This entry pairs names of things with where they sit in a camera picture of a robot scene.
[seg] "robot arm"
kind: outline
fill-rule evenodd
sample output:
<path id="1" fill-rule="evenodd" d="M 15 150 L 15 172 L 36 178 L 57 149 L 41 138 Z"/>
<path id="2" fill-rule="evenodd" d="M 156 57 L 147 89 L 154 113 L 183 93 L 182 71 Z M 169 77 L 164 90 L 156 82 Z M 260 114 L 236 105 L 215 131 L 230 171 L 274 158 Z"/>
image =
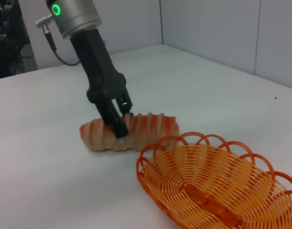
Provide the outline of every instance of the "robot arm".
<path id="1" fill-rule="evenodd" d="M 126 79 L 114 68 L 105 44 L 97 30 L 100 17 L 92 0 L 47 0 L 52 16 L 37 22 L 48 30 L 47 23 L 55 20 L 63 38 L 69 38 L 89 79 L 89 101 L 96 105 L 105 125 L 112 125 L 117 138 L 128 135 L 112 100 L 122 115 L 130 113 L 132 102 Z"/>

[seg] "table surface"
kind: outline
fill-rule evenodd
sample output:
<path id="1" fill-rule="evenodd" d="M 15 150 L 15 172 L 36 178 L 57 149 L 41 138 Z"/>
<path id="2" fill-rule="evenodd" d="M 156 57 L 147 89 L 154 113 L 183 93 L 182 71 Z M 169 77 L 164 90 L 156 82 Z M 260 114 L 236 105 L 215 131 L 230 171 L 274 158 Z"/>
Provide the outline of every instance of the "table surface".
<path id="1" fill-rule="evenodd" d="M 134 113 L 242 141 L 292 176 L 292 89 L 165 45 L 112 60 Z M 81 66 L 0 79 L 0 229 L 175 228 L 137 182 L 138 153 L 84 146 L 81 124 L 100 117 L 87 89 Z"/>

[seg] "white wall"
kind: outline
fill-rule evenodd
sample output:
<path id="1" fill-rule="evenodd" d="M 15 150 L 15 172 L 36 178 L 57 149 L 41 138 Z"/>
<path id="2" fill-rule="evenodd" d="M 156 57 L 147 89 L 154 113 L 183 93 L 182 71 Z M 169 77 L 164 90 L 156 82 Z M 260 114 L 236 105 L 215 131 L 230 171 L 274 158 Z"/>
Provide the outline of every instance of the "white wall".
<path id="1" fill-rule="evenodd" d="M 94 0 L 101 16 L 99 27 L 110 53 L 161 43 L 159 0 Z M 45 0 L 19 0 L 39 69 L 60 65 L 35 21 L 49 14 Z M 77 56 L 69 40 L 62 39 L 56 24 L 50 30 L 58 54 L 68 62 Z"/>
<path id="2" fill-rule="evenodd" d="M 292 88 L 292 0 L 262 0 L 256 75 Z"/>
<path id="3" fill-rule="evenodd" d="M 259 7 L 260 0 L 161 0 L 164 44 L 254 74 Z"/>

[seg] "green led ring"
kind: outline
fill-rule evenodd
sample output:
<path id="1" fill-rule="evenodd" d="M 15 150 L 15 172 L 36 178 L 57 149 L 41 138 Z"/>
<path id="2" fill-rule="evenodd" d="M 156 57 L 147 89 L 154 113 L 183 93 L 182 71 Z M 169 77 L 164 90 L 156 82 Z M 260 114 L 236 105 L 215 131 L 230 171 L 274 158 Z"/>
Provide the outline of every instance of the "green led ring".
<path id="1" fill-rule="evenodd" d="M 52 12 L 56 15 L 56 16 L 59 16 L 61 14 L 61 9 L 60 9 L 60 6 L 57 5 L 57 4 L 54 4 L 52 6 Z"/>

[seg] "orange basket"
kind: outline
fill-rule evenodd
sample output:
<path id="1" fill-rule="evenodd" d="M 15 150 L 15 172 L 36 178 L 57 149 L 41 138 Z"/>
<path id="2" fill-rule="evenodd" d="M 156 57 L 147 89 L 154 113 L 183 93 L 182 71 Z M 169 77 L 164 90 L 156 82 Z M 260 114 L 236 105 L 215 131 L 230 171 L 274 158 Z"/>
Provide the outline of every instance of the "orange basket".
<path id="1" fill-rule="evenodd" d="M 188 136 L 199 140 L 188 143 Z M 212 139 L 222 144 L 213 147 Z M 163 146 L 171 140 L 173 146 Z M 234 154 L 233 145 L 247 153 Z M 151 149 L 149 160 L 144 154 Z M 257 158 L 269 171 L 256 166 Z M 292 229 L 292 190 L 278 181 L 283 177 L 292 184 L 292 178 L 274 171 L 243 143 L 196 132 L 165 137 L 142 150 L 136 173 L 146 193 L 181 229 Z"/>

